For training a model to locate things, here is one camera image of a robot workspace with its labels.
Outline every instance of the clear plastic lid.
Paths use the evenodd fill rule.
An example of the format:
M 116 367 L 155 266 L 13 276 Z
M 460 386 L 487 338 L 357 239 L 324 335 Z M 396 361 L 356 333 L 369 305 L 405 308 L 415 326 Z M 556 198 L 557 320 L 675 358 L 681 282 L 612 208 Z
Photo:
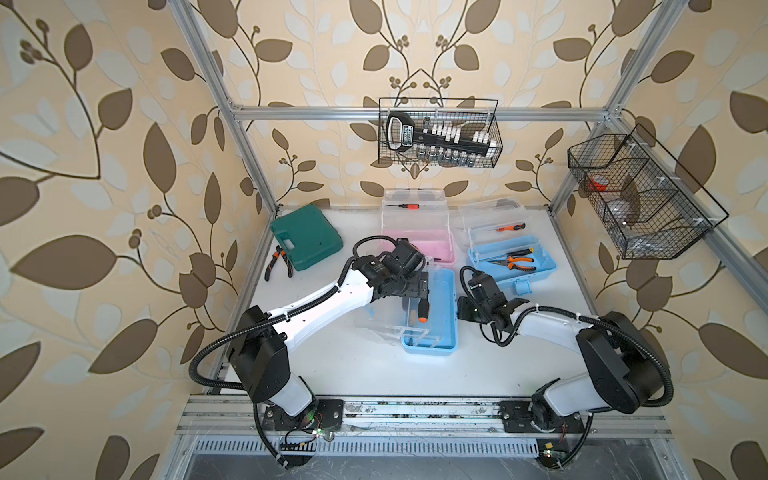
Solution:
M 462 205 L 458 211 L 474 252 L 481 245 L 531 235 L 528 211 L 511 197 Z M 489 257 L 481 255 L 478 260 L 486 258 Z

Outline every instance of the wire basket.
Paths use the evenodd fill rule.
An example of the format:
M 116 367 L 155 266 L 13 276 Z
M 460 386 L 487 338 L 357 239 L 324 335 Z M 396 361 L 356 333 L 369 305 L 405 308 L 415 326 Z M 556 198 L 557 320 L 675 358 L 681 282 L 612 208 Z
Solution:
M 379 159 L 405 165 L 493 168 L 504 145 L 497 100 L 379 99 Z M 441 105 L 454 104 L 454 107 Z
M 667 172 L 651 155 L 674 165 Z M 568 149 L 568 168 L 622 258 L 670 260 L 728 218 L 723 206 L 669 150 L 638 124 Z M 710 211 L 700 207 L 708 204 Z

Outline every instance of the blue tray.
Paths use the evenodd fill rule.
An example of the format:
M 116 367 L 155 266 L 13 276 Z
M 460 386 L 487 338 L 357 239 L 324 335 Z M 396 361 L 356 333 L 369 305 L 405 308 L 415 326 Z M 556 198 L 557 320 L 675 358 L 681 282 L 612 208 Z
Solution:
M 526 257 L 532 258 L 534 262 L 525 262 L 521 263 L 521 265 L 535 266 L 535 272 L 527 273 L 517 269 L 510 270 L 506 266 L 489 262 L 489 260 L 504 258 L 507 252 L 526 247 L 534 248 L 533 253 L 526 255 Z M 538 238 L 533 235 L 480 245 L 476 249 L 469 249 L 467 254 L 472 266 L 492 276 L 496 280 L 498 288 L 502 290 L 507 288 L 514 289 L 517 295 L 527 295 L 533 292 L 531 283 L 545 280 L 552 275 L 552 272 L 558 269 L 558 265 L 550 257 L 549 252 L 541 246 Z
M 416 310 L 419 299 L 409 299 L 406 325 Z M 408 353 L 448 356 L 458 348 L 458 317 L 456 316 L 456 274 L 453 270 L 436 267 L 429 274 L 429 334 L 413 345 L 415 339 L 403 337 L 402 346 Z

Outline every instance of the pliers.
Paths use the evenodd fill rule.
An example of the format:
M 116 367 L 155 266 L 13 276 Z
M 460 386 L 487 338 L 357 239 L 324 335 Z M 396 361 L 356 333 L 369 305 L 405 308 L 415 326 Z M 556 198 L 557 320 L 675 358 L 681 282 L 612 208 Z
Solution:
M 280 247 L 280 245 L 277 246 L 277 252 L 272 254 L 272 260 L 270 260 L 270 264 L 266 266 L 266 270 L 264 271 L 264 281 L 269 282 L 270 281 L 270 274 L 272 273 L 272 269 L 275 266 L 275 263 L 277 263 L 277 257 L 282 257 L 283 260 L 286 262 L 286 266 L 288 267 L 288 277 L 293 276 L 293 267 L 290 264 L 290 260 L 288 260 L 288 256 L 285 253 L 285 250 Z
M 501 260 L 491 260 L 490 263 L 493 263 L 495 265 L 506 266 L 510 270 L 516 269 L 516 270 L 522 270 L 524 272 L 534 272 L 536 271 L 535 266 L 522 266 L 516 263 L 516 262 L 533 262 L 533 261 L 534 260 L 530 257 L 507 257 L 506 259 L 501 259 Z

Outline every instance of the plier handle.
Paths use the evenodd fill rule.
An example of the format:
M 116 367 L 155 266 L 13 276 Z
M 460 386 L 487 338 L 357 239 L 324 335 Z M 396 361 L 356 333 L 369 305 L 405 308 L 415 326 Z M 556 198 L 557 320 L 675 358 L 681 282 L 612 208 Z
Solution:
M 272 260 L 270 260 L 270 264 L 266 266 L 266 270 L 264 271 L 264 281 L 269 282 L 270 281 L 270 274 L 272 273 L 272 269 L 275 267 L 275 263 L 277 263 L 277 258 L 282 257 L 283 260 L 285 260 L 286 266 L 288 267 L 288 278 L 293 276 L 293 266 L 290 264 L 290 260 L 288 260 L 288 256 L 285 253 L 285 250 L 278 245 L 277 246 L 277 252 L 272 254 Z

